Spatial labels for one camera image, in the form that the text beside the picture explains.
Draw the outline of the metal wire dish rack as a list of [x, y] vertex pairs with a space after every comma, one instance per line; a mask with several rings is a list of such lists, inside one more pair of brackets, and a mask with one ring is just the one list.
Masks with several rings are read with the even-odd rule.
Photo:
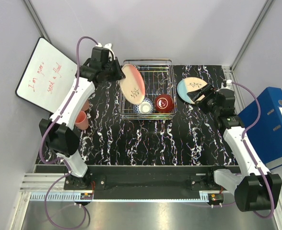
[[134, 65], [143, 77], [145, 83], [145, 97], [152, 100], [161, 94], [168, 94], [174, 99], [175, 107], [169, 113], [159, 113], [153, 109], [151, 114], [136, 114], [134, 105], [128, 102], [120, 93], [119, 113], [126, 120], [171, 120], [177, 112], [176, 81], [172, 61], [169, 59], [126, 59], [124, 65]]

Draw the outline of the light pink plastic cup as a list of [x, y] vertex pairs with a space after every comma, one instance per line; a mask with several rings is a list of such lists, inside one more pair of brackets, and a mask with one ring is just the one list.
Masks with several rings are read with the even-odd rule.
[[80, 130], [86, 130], [89, 127], [87, 115], [84, 111], [80, 111], [77, 115], [75, 126]]

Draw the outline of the salmon pink plastic cup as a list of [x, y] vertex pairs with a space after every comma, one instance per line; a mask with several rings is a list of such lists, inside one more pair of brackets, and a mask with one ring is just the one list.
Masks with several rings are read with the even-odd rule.
[[87, 111], [90, 108], [89, 100], [86, 100], [83, 107], [81, 108], [82, 111]]

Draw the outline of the cream and blue plate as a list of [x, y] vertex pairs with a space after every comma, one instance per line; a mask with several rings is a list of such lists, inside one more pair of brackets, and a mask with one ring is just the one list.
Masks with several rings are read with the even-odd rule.
[[177, 84], [177, 93], [179, 97], [189, 103], [194, 104], [194, 102], [190, 99], [190, 97], [187, 95], [188, 92], [197, 92], [202, 87], [206, 86], [207, 82], [196, 77], [187, 77], [182, 79]]

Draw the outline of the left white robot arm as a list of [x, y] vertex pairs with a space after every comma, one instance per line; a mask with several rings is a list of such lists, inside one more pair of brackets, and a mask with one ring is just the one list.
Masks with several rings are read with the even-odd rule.
[[75, 189], [88, 189], [93, 185], [91, 173], [78, 151], [80, 139], [73, 132], [75, 121], [88, 98], [97, 86], [106, 81], [125, 78], [112, 44], [96, 45], [91, 57], [77, 66], [76, 78], [56, 112], [49, 119], [42, 119], [39, 129], [42, 145], [56, 154], [56, 161], [62, 161], [67, 169], [66, 182]]

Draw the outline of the blue white patterned bowl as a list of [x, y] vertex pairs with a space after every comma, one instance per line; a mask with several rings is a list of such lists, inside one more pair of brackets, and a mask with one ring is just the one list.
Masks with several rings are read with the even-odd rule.
[[151, 114], [153, 113], [154, 105], [151, 99], [145, 97], [144, 100], [138, 104], [134, 105], [133, 111], [136, 114]]

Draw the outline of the pink rimmed ceramic plate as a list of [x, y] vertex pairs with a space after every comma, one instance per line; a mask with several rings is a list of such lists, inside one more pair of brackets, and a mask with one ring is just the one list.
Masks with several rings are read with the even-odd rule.
[[122, 67], [125, 78], [119, 81], [120, 89], [125, 99], [131, 104], [140, 104], [145, 98], [145, 83], [142, 75], [134, 65]]

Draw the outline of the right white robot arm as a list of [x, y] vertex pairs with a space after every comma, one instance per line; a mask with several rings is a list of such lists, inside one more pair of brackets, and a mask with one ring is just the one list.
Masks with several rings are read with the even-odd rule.
[[187, 95], [202, 112], [213, 115], [240, 168], [240, 174], [235, 175], [225, 167], [212, 167], [205, 178], [206, 186], [211, 190], [220, 186], [226, 189], [234, 196], [240, 211], [258, 214], [269, 210], [270, 218], [278, 204], [282, 179], [270, 172], [250, 143], [247, 128], [235, 113], [234, 90], [229, 86], [215, 89], [207, 84]]

